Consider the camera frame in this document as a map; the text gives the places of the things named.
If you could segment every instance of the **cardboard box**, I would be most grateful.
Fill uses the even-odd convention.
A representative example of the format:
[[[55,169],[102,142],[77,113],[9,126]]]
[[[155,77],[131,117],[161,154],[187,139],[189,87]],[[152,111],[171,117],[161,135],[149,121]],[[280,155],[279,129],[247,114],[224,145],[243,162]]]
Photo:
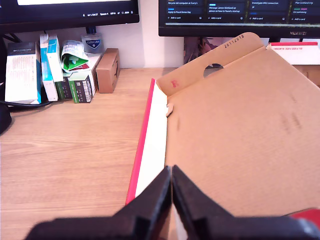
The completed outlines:
[[[42,82],[45,89],[46,96],[50,102],[58,101],[58,93],[54,83],[54,78],[50,70],[50,65],[47,57],[49,35],[40,35],[40,51],[41,51],[41,69]]]
[[[212,63],[223,69],[204,77]],[[167,124],[165,164],[177,164],[215,202],[234,216],[283,216],[320,206],[320,89],[257,35],[241,34],[156,83],[167,96],[161,108],[168,104],[167,122],[152,124]],[[157,144],[156,133],[141,141],[128,196],[163,168],[150,164],[159,153],[146,147]],[[148,172],[154,175],[143,182]],[[186,239],[179,222],[173,210],[168,239],[177,232]]]
[[[88,71],[74,72],[68,77],[69,86],[75,103],[90,103],[96,94],[98,83],[96,68],[101,54],[89,54]]]
[[[139,196],[165,165],[167,96],[155,82],[152,79],[126,204]]]
[[[99,93],[112,94],[120,74],[119,50],[108,48],[96,68]]]
[[[36,42],[8,44],[5,101],[21,104],[41,103],[40,48]]]
[[[269,47],[320,86],[320,49],[318,42],[274,42]]]
[[[57,35],[49,37],[47,57],[53,77],[53,81],[62,82],[64,80],[61,68],[60,46]]]
[[[71,76],[71,73],[64,72],[63,81],[58,81],[55,83],[60,100],[72,99],[72,94],[69,86],[70,76]]]

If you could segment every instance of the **desk surface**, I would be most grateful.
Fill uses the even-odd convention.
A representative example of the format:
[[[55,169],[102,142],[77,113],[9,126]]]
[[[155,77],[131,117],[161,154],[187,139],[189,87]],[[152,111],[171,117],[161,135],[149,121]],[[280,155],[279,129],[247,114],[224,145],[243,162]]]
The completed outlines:
[[[1,142],[1,239],[38,222],[109,216],[125,204],[151,78],[170,69],[122,69],[113,94],[13,113]]]

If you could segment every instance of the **computer monitor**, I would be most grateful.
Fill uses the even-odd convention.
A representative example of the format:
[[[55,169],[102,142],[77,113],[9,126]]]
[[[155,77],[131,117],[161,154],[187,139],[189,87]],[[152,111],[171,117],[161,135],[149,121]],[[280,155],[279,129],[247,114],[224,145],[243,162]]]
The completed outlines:
[[[320,0],[159,0],[159,35],[320,38]]]
[[[138,22],[138,0],[0,0],[0,34]]]

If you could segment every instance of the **stack of boxes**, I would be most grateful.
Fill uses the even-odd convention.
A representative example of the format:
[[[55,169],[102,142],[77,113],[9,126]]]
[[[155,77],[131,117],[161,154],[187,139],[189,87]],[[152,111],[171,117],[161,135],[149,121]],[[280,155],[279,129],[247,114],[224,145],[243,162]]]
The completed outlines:
[[[42,82],[49,101],[73,99],[75,103],[90,103],[98,89],[96,68],[101,54],[88,54],[89,69],[64,72],[61,66],[59,41],[56,35],[40,36]]]

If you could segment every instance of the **black monitor bezel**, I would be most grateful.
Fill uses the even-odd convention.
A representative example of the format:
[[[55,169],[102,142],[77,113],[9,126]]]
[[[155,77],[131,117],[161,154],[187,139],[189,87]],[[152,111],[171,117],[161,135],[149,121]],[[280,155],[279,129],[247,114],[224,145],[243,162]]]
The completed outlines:
[[[134,14],[128,14],[128,15],[121,14],[121,15],[114,15],[114,16],[107,16],[107,17],[102,17],[102,16],[83,17],[83,18],[79,17],[79,18],[68,18],[68,19],[62,18],[59,20],[49,19],[49,20],[42,20],[42,21],[3,23],[3,24],[0,24],[0,34],[139,23],[140,17],[139,17],[138,0],[132,0],[132,1],[134,1],[134,5],[136,8],[134,10]]]
[[[234,38],[240,34],[251,32],[261,38],[292,38],[292,39],[318,39],[319,28],[297,27],[190,27],[190,26],[159,26],[161,37],[222,37]]]

